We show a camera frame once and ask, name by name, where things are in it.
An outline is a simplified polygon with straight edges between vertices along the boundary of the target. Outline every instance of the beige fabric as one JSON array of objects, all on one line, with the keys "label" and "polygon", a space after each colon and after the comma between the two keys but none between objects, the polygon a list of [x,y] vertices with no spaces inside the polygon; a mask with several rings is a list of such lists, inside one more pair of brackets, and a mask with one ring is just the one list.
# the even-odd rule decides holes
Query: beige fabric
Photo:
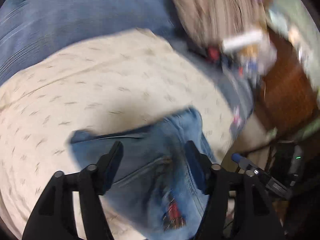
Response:
[{"label": "beige fabric", "polygon": [[208,47],[265,22],[262,5],[255,0],[173,0],[189,36]]},{"label": "beige fabric", "polygon": [[[137,128],[193,105],[221,162],[233,114],[215,85],[148,30],[71,45],[0,87],[0,216],[21,239],[26,221],[57,170],[78,172],[73,130],[109,134]],[[103,201],[115,239],[143,239]],[[85,238],[80,205],[76,224]]]}]

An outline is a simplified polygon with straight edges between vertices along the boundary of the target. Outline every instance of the beige blanket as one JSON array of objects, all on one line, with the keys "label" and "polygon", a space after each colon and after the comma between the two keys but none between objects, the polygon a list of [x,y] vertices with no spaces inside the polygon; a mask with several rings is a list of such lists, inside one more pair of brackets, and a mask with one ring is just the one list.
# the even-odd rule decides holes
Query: beige blanket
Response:
[{"label": "beige blanket", "polygon": [[[0,216],[21,239],[55,171],[80,170],[73,130],[109,134],[193,105],[218,162],[232,143],[233,114],[215,85],[162,38],[131,30],[71,45],[0,87]],[[102,203],[115,239],[144,239]],[[85,238],[75,195],[79,237]]]}]

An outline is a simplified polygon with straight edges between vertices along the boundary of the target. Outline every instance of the wooden cabinet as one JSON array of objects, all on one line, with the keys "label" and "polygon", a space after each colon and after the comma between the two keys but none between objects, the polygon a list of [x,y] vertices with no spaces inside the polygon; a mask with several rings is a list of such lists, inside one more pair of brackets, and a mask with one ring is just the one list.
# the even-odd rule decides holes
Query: wooden cabinet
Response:
[{"label": "wooden cabinet", "polygon": [[277,61],[263,77],[257,94],[256,114],[267,130],[279,134],[299,129],[318,112],[316,94],[298,61],[292,45],[269,29],[277,48]]}]

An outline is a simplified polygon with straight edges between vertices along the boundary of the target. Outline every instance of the blue handle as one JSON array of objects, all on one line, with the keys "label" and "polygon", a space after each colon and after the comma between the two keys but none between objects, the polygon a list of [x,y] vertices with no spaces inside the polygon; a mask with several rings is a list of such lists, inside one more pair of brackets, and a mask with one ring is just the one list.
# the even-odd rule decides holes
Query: blue handle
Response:
[{"label": "blue handle", "polygon": [[242,158],[244,157],[242,157],[239,153],[233,153],[231,155],[231,160],[233,160],[235,163],[239,163]]}]

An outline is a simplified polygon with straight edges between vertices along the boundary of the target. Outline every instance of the blue jeans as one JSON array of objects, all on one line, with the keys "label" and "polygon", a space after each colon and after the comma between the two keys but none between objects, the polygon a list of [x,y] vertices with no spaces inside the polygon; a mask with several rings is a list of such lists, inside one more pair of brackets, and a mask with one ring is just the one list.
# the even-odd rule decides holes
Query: blue jeans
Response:
[{"label": "blue jeans", "polygon": [[[96,163],[115,141],[124,145],[124,157],[105,197],[112,208],[149,240],[187,240],[199,227],[208,197],[197,189],[190,173],[185,143],[215,159],[202,133],[200,113],[188,108],[161,121],[118,134],[95,136],[76,131],[70,141],[81,168]],[[167,195],[171,194],[186,226],[164,231]]]},{"label": "blue jeans", "polygon": [[0,85],[75,42],[131,28],[171,36],[171,0],[6,0],[0,8]]}]

